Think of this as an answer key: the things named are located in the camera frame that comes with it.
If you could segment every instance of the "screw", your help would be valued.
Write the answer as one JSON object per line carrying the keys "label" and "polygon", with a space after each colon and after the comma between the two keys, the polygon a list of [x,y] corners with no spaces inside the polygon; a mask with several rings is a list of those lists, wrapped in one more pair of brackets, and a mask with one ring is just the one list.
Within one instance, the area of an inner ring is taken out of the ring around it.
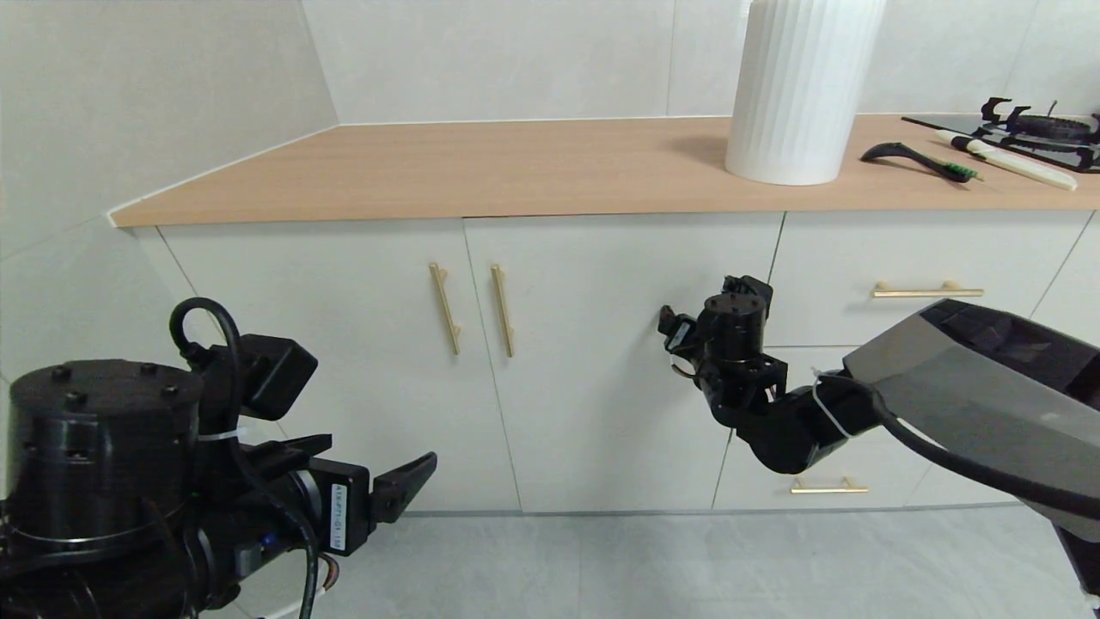
{"label": "screw", "polygon": [[69,391],[65,395],[65,408],[75,411],[88,402],[88,395],[80,391]]}

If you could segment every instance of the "gray floor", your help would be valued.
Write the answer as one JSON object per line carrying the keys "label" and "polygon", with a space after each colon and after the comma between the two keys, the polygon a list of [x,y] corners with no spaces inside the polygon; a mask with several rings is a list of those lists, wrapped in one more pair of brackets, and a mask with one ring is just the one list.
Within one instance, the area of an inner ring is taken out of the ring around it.
{"label": "gray floor", "polygon": [[[300,555],[251,578],[239,608],[299,596]],[[318,619],[1092,617],[1049,524],[1022,507],[407,518],[341,565]]]}

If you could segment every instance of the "label sticker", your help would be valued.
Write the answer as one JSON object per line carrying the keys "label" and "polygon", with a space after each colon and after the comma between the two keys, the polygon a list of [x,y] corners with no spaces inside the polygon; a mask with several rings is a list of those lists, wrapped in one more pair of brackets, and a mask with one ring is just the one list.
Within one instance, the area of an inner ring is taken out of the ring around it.
{"label": "label sticker", "polygon": [[332,485],[332,516],[329,517],[329,546],[334,551],[343,551],[348,542],[348,487]]}
{"label": "label sticker", "polygon": [[691,323],[682,323],[680,329],[676,330],[676,335],[672,336],[672,342],[669,343],[669,351],[680,346],[680,343],[688,336],[689,331],[691,331]]}

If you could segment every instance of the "black cable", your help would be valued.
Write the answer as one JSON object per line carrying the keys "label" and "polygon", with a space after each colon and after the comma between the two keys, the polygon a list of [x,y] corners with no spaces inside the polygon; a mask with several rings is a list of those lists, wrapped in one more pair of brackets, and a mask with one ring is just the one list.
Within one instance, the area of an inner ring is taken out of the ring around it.
{"label": "black cable", "polygon": [[164,542],[168,555],[180,566],[184,574],[184,614],[188,619],[198,619],[199,611],[191,601],[191,596],[195,595],[195,577],[191,572],[191,562],[184,557],[184,552],[172,535],[172,529],[164,519],[161,509],[156,507],[156,504],[145,497],[141,497],[141,504],[150,512],[150,516],[153,517],[153,523],[156,524],[156,530],[161,534],[161,541]]}
{"label": "black cable", "polygon": [[1080,495],[1071,490],[1055,488],[1032,482],[1023,477],[997,471],[996,468],[976,463],[953,454],[943,447],[935,445],[917,436],[916,433],[905,428],[901,420],[890,409],[887,408],[882,395],[872,385],[865,384],[854,378],[822,375],[820,380],[843,380],[856,386],[857,389],[866,394],[871,399],[871,409],[878,416],[882,427],[887,429],[894,439],[901,442],[917,455],[939,465],[952,473],[957,473],[963,477],[972,479],[978,484],[989,486],[997,490],[1008,493],[1021,499],[1044,505],[1057,510],[1075,516],[1100,520],[1100,498]]}
{"label": "black cable", "polygon": [[[241,369],[241,333],[238,331],[233,318],[230,317],[227,309],[220,302],[201,296],[188,298],[176,305],[168,320],[168,333],[172,335],[172,341],[175,343],[176,349],[179,350],[180,355],[187,360],[189,360],[188,355],[195,355],[197,350],[197,345],[188,341],[184,334],[184,319],[191,309],[206,309],[218,321],[218,327],[226,338],[226,349],[229,351],[232,373],[229,391],[229,427],[235,430],[244,401],[244,373]],[[232,454],[233,463],[237,465],[244,480],[264,497],[267,502],[282,511],[301,531],[301,537],[306,543],[306,588],[301,595],[301,609],[298,612],[298,618],[309,619],[314,614],[314,600],[317,597],[317,572],[320,562],[318,559],[320,549],[317,542],[317,534],[314,533],[314,528],[310,527],[306,517],[275,496],[271,488],[267,487],[267,484],[256,474],[252,465],[244,458],[244,453],[241,451],[241,442],[235,436],[227,441],[229,442],[229,451]]]}

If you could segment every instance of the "ribbed white vase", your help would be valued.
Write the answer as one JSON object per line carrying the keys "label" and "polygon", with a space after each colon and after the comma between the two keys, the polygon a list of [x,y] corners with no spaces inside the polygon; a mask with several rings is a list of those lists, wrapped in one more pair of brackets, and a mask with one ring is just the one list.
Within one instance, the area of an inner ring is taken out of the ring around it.
{"label": "ribbed white vase", "polygon": [[726,169],[817,185],[840,173],[886,0],[754,0]]}

